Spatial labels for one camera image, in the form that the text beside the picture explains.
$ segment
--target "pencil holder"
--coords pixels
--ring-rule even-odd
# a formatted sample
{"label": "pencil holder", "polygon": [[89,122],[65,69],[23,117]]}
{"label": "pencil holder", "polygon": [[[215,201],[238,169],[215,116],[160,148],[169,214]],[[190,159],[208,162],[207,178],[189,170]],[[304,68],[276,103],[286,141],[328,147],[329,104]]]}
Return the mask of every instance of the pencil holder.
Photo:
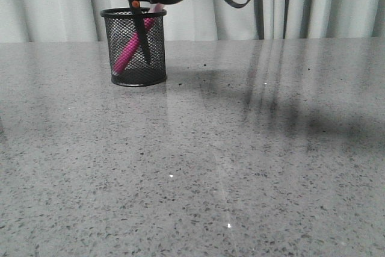
{"label": "pencil holder", "polygon": [[[111,81],[117,85],[142,87],[167,78],[163,29],[163,16],[167,12],[146,13],[148,10],[142,8],[143,13],[135,15],[129,8],[107,9],[100,13],[106,25]],[[144,22],[141,34],[134,18]]]}

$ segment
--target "pink marker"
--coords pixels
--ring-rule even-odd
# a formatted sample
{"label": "pink marker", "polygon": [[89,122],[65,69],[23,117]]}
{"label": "pink marker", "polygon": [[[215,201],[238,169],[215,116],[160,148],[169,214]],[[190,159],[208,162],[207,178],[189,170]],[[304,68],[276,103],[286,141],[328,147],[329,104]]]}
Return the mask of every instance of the pink marker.
{"label": "pink marker", "polygon": [[[164,4],[158,3],[149,10],[149,13],[160,12],[162,11],[163,7],[164,7]],[[144,19],[144,28],[146,29],[146,32],[149,32],[150,29],[154,26],[155,19],[156,19],[155,17]],[[138,33],[134,33],[130,41],[126,44],[125,48],[123,48],[114,66],[112,67],[113,75],[117,76],[125,71],[125,68],[129,64],[131,59],[134,57],[139,46],[140,46],[139,35]]]}

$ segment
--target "gray speckled countertop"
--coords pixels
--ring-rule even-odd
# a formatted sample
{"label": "gray speckled countertop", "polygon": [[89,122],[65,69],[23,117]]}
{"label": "gray speckled countertop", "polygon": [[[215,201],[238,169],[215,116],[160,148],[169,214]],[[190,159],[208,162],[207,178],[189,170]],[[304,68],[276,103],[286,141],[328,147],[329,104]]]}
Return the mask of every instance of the gray speckled countertop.
{"label": "gray speckled countertop", "polygon": [[385,256],[385,39],[0,45],[0,256]]}

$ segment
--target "white curtain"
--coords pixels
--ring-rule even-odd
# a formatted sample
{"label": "white curtain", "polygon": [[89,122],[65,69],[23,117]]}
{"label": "white curtain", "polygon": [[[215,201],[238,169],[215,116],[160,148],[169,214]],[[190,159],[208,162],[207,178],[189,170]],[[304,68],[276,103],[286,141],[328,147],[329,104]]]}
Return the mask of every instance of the white curtain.
{"label": "white curtain", "polygon": [[[127,0],[0,0],[0,42],[105,40],[106,8]],[[166,6],[167,40],[247,40],[385,36],[385,0],[223,0]]]}

